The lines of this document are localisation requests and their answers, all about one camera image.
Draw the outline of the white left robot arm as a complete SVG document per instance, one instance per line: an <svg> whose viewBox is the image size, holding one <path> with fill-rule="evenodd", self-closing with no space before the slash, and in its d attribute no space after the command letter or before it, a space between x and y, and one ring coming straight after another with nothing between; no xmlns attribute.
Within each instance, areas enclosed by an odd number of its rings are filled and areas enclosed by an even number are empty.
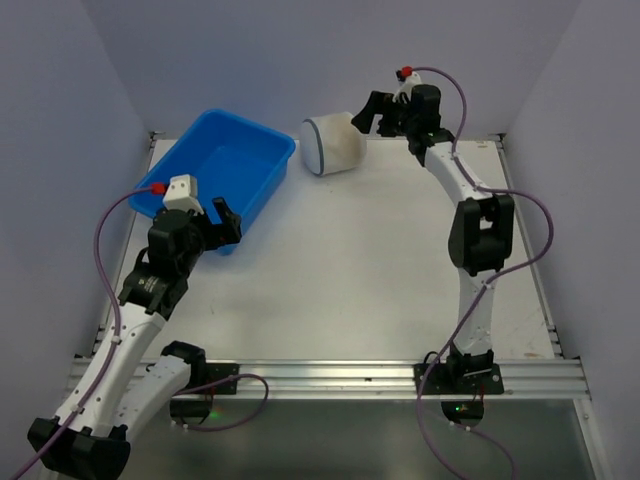
<svg viewBox="0 0 640 480"><path fill-rule="evenodd" d="M203 380L204 350L174 341L142 380L131 382L200 257L242 238L240 215L221 197L212 206L217 222L195 198L186 205L165 201L156 213L121 291L109 295L114 318L95 356L56 413L29 428L28 441L45 468L73 479L119 478L149 420L179 390Z"/></svg>

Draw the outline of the white mesh laundry bag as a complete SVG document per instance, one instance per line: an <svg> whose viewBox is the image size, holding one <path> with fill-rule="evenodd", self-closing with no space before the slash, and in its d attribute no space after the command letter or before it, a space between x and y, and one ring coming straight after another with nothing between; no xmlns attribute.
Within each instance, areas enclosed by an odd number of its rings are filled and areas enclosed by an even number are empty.
<svg viewBox="0 0 640 480"><path fill-rule="evenodd" d="M299 130L306 168L322 177L354 169L367 154L366 137L352 124L350 112L306 118Z"/></svg>

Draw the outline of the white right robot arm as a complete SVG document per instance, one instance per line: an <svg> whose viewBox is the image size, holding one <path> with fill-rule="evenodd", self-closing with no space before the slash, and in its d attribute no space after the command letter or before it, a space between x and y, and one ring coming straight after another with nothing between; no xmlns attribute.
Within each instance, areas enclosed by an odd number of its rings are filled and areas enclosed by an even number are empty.
<svg viewBox="0 0 640 480"><path fill-rule="evenodd" d="M491 283L512 253L515 203L508 194L488 192L457 155L453 134L441 126L440 101L440 90L427 84L399 94L373 91L352 124L363 134L405 138L455 207L447 248L459 275L460 319L443 354L415 365L417 392L501 394Z"/></svg>

